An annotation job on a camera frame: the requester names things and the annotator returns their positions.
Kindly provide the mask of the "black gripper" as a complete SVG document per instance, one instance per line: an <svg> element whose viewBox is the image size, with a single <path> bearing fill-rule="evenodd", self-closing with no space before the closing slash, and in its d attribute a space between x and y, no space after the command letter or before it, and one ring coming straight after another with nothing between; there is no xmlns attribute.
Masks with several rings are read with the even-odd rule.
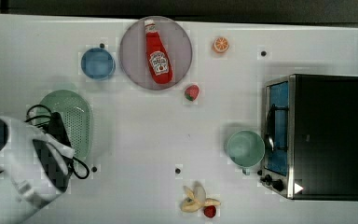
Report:
<svg viewBox="0 0 358 224"><path fill-rule="evenodd" d="M65 130L65 126L62 121L62 117L58 112L53 112L48 124L47 133L52 135L61 144L71 147L71 143Z"/></svg>

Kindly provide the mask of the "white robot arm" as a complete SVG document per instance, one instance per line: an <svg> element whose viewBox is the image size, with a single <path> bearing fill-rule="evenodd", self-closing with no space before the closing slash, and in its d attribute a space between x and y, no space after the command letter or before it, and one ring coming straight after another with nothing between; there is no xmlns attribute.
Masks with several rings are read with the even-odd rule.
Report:
<svg viewBox="0 0 358 224"><path fill-rule="evenodd" d="M0 116L0 224L21 224L62 196L74 154L52 134Z"/></svg>

